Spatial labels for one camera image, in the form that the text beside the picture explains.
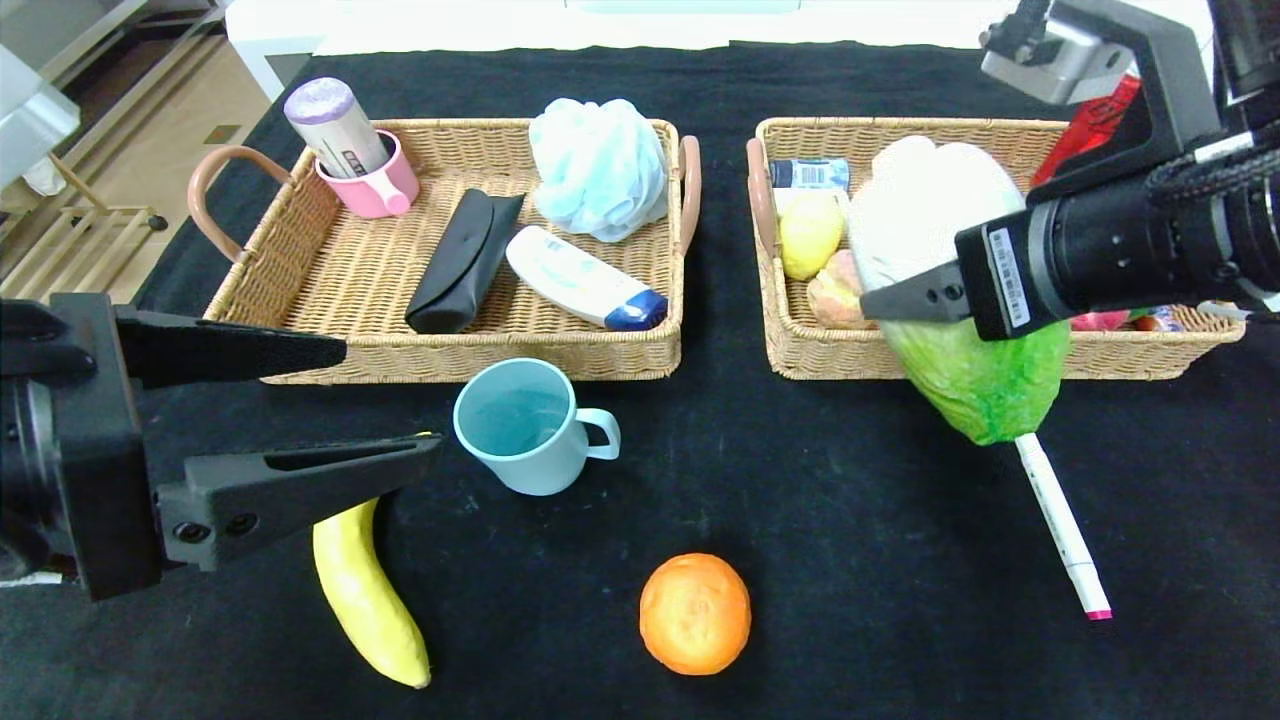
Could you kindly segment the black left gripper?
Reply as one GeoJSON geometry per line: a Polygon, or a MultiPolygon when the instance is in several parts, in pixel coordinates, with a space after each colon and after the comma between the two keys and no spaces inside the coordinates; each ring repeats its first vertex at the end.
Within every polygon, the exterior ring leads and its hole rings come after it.
{"type": "Polygon", "coordinates": [[[156,585],[166,560],[216,571],[426,480],[444,439],[188,457],[155,489],[131,378],[147,389],[337,366],[343,340],[113,306],[102,293],[3,301],[3,584],[93,601],[156,585]]]}

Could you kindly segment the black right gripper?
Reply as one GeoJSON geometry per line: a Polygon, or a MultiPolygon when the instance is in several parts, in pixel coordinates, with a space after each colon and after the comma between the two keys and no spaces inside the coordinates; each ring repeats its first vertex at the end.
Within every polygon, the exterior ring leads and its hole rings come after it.
{"type": "Polygon", "coordinates": [[[1057,199],[960,232],[957,260],[861,296],[876,322],[957,323],[984,341],[1056,322],[1170,304],[1176,227],[1140,177],[1057,199]]]}

